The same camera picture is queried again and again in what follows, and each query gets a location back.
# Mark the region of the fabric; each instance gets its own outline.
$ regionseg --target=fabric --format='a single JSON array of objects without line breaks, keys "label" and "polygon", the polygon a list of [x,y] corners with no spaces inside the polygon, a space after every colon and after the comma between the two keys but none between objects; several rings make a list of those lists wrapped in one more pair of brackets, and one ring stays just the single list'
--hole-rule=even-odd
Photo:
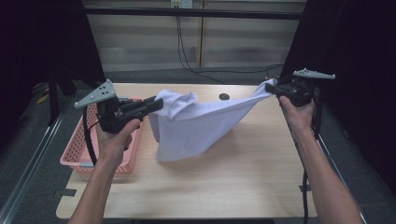
[{"label": "fabric", "polygon": [[259,101],[273,95],[265,91],[263,82],[251,97],[195,103],[194,93],[180,94],[161,91],[156,99],[163,99],[163,108],[150,113],[154,138],[159,142],[157,161],[178,161],[206,152],[210,146],[230,131]]}]

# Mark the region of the forearm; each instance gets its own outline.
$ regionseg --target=forearm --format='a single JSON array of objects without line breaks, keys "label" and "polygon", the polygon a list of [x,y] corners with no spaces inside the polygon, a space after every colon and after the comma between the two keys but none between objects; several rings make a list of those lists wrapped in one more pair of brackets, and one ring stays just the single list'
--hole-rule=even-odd
[{"label": "forearm", "polygon": [[309,129],[293,133],[308,173],[315,207],[322,223],[361,223],[359,208],[330,166]]},{"label": "forearm", "polygon": [[102,223],[116,168],[98,161],[69,223]]}]

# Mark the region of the white plastic mount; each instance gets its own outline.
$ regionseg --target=white plastic mount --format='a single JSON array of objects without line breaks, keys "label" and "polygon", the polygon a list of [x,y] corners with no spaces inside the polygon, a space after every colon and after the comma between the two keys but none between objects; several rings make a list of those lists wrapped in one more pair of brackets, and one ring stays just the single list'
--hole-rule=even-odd
[{"label": "white plastic mount", "polygon": [[297,77],[310,77],[310,78],[324,78],[324,79],[335,79],[335,74],[328,75],[324,73],[310,71],[308,69],[303,69],[300,71],[294,71],[293,74]]},{"label": "white plastic mount", "polygon": [[82,100],[75,102],[75,108],[79,109],[86,105],[98,103],[113,97],[117,97],[114,90],[113,83],[108,79],[100,87],[96,88],[93,92],[82,98]]}]

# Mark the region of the hand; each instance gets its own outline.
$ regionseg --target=hand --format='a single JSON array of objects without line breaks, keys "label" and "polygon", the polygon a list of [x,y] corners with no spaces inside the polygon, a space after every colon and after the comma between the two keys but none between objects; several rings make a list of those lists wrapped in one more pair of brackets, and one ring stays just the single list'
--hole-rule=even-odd
[{"label": "hand", "polygon": [[286,109],[286,120],[291,128],[291,133],[306,129],[311,130],[312,115],[315,108],[314,101],[301,107],[295,107],[286,96],[279,97],[279,101]]},{"label": "hand", "polygon": [[96,125],[99,143],[98,162],[104,162],[109,168],[117,169],[122,163],[123,151],[132,142],[131,133],[138,129],[139,119],[129,121],[117,134],[103,132],[100,125]]}]

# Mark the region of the person's left hand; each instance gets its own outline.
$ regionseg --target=person's left hand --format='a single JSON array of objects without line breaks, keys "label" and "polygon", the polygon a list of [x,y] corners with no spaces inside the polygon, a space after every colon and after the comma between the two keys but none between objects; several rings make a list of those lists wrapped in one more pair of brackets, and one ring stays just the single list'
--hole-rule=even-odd
[{"label": "person's left hand", "polygon": [[131,133],[138,129],[139,119],[129,121],[117,134],[103,132],[100,125],[96,125],[99,144],[98,162],[104,162],[111,168],[117,169],[122,163],[123,151],[132,142]]}]

